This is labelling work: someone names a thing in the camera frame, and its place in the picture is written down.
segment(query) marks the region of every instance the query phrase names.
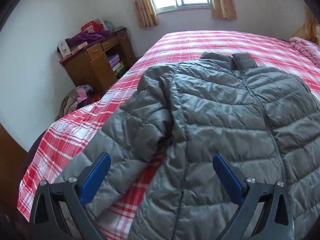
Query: quilted fabric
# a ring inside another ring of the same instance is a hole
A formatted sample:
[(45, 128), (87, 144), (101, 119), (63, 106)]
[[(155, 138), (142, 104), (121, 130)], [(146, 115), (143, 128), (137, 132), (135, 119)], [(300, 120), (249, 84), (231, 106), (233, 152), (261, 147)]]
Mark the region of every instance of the quilted fabric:
[(215, 239), (236, 210), (212, 168), (212, 156), (220, 152), (245, 176), (270, 184), (284, 181), (295, 238), (302, 239), (318, 217), (319, 131), (319, 102), (300, 78), (258, 67), (249, 54), (205, 53), (199, 61), (146, 71), (133, 96), (56, 182), (108, 152), (111, 169), (87, 205), (98, 218), (165, 145), (166, 158), (128, 239)]

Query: jacket sleeve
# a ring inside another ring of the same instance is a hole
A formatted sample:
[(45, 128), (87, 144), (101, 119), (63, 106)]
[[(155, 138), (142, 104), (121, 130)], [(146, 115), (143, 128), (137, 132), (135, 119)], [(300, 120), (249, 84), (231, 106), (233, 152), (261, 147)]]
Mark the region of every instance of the jacket sleeve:
[(64, 168), (56, 182), (77, 176), (101, 152), (111, 156), (111, 168), (94, 200), (86, 207), (94, 217), (127, 192), (148, 166), (159, 140), (170, 135), (170, 83), (177, 65), (153, 66), (141, 77), (137, 91), (104, 123), (83, 152)]

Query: bed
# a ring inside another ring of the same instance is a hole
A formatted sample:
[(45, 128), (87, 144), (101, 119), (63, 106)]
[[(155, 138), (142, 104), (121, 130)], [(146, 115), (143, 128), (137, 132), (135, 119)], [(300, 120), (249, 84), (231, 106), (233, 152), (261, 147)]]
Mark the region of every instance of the bed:
[[(188, 31), (166, 34), (103, 96), (92, 105), (79, 109), (55, 122), (44, 133), (35, 157), (20, 183), (18, 209), (29, 220), (37, 185), (42, 179), (52, 183), (68, 162), (79, 153), (106, 119), (136, 90), (141, 75), (152, 65), (199, 59), (206, 51), (231, 55), (248, 52), (258, 65), (274, 66), (300, 76), (320, 100), (320, 69), (295, 42), (279, 41), (233, 31)], [(159, 167), (159, 152), (131, 186), (97, 220), (108, 239), (126, 240), (135, 211)]]

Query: cardboard box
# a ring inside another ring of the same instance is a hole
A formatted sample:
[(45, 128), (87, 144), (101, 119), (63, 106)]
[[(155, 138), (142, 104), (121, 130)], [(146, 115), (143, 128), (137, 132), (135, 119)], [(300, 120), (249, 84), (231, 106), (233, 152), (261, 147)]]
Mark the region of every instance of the cardboard box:
[(99, 19), (97, 19), (96, 21), (97, 22), (91, 21), (83, 25), (81, 27), (81, 31), (88, 31), (88, 33), (102, 31), (104, 29), (103, 24), (100, 23)]
[(115, 66), (112, 68), (112, 70), (118, 74), (118, 73), (120, 72), (120, 67), (121, 67), (120, 62), (118, 62), (118, 64), (115, 65)]
[(114, 67), (115, 65), (117, 65), (120, 61), (120, 57), (119, 54), (116, 55), (112, 55), (108, 57), (108, 60), (110, 62), (111, 67)]
[(124, 64), (122, 61), (120, 61), (120, 70), (122, 70), (124, 68)]
[(67, 44), (67, 42), (65, 40), (61, 41), (58, 44), (58, 48), (60, 50), (61, 55), (65, 58), (66, 56), (68, 56), (69, 54), (71, 54), (71, 50)]
[(71, 54), (72, 54), (72, 55), (76, 54), (79, 50), (81, 50), (82, 48), (84, 48), (84, 47), (87, 46), (87, 45), (88, 45), (87, 42), (82, 43), (81, 45), (79, 45), (78, 47), (76, 47), (76, 48), (71, 52)]
[(106, 25), (105, 25), (105, 23), (103, 22), (103, 20), (102, 19), (95, 19), (94, 20), (94, 22), (96, 23), (96, 24), (102, 24), (102, 26), (103, 26), (103, 30), (107, 30), (107, 27), (106, 27)]

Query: beige floral curtain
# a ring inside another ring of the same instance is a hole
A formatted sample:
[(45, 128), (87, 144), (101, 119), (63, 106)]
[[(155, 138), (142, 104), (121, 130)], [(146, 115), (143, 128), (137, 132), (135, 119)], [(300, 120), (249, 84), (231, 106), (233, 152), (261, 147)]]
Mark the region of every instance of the beige floral curtain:
[(237, 19), (234, 0), (213, 0), (211, 7), (212, 18), (214, 19)]
[(316, 28), (318, 21), (308, 6), (305, 6), (306, 19), (303, 26), (293, 35), (308, 41), (317, 41)]
[(158, 18), (151, 0), (133, 0), (140, 28), (158, 25)]

